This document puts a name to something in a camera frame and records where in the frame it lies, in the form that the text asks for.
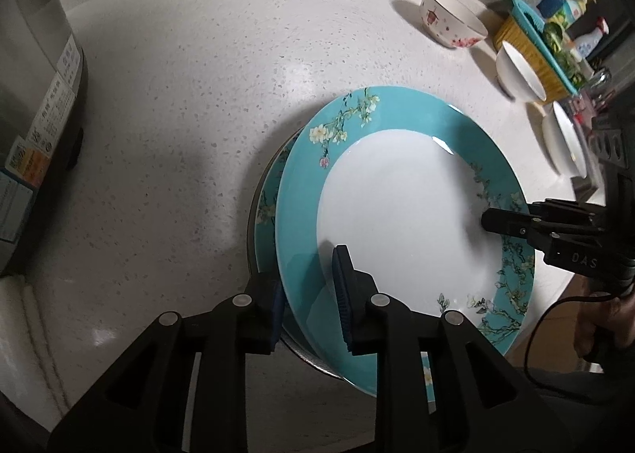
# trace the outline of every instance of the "qr code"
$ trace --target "qr code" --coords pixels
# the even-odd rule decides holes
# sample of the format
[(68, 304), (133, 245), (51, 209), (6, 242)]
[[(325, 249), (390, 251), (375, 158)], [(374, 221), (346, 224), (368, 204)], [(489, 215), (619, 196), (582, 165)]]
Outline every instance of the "qr code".
[(27, 153), (27, 150), (25, 147), (23, 147), (19, 143), (16, 144), (15, 151), (13, 152), (13, 156), (11, 157), (11, 160), (9, 161), (9, 166), (14, 170), (19, 171), (20, 166), (22, 164), (22, 160), (24, 159), (24, 155), (26, 153)]

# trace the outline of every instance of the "white sticker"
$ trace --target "white sticker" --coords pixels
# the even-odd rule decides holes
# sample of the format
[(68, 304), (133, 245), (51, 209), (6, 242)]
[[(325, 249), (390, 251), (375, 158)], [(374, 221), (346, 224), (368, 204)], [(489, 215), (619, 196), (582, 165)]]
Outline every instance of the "white sticker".
[(33, 190), (0, 172), (0, 240), (14, 242), (29, 208)]
[(75, 45), (75, 38), (73, 38), (73, 34), (71, 33), (60, 58), (57, 60), (56, 66), (57, 71), (66, 81), (66, 84), (71, 87), (75, 82), (75, 76), (79, 69), (80, 57), (81, 55), (77, 49), (77, 45)]
[(31, 123), (27, 142), (46, 156), (52, 156), (74, 100), (75, 93), (60, 74), (56, 73)]

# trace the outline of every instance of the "person's hand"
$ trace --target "person's hand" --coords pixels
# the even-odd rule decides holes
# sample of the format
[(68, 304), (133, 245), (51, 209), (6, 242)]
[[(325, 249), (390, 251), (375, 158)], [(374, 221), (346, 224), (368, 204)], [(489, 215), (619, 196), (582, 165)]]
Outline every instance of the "person's hand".
[[(585, 295), (604, 296), (605, 293), (589, 294), (589, 283), (585, 283)], [(605, 303), (580, 303), (575, 326), (573, 347), (580, 358), (588, 355), (594, 342), (597, 327), (612, 331), (615, 347), (624, 349), (635, 341), (635, 290), (625, 299), (612, 299)]]

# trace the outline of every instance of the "floral bowl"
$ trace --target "floral bowl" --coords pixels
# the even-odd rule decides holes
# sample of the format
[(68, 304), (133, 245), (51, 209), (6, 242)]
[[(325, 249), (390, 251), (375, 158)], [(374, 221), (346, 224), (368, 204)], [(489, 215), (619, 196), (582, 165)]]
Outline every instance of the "floral bowl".
[(441, 45), (468, 48), (487, 37), (483, 22), (458, 0), (421, 0), (423, 25)]

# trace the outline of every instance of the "plate stack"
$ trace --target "plate stack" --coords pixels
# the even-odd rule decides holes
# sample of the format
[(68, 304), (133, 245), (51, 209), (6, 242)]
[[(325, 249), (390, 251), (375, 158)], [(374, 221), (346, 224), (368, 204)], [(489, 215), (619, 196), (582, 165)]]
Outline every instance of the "plate stack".
[(429, 94), (364, 88), (320, 110), (267, 166), (250, 215), (250, 268), (280, 273), (287, 345), (374, 395), (375, 356), (354, 357), (342, 338), (333, 247), (347, 245), (380, 292), (421, 313), (459, 310), (505, 353), (527, 311), (535, 259), (524, 240), (483, 230), (488, 207), (527, 212), (483, 129)]

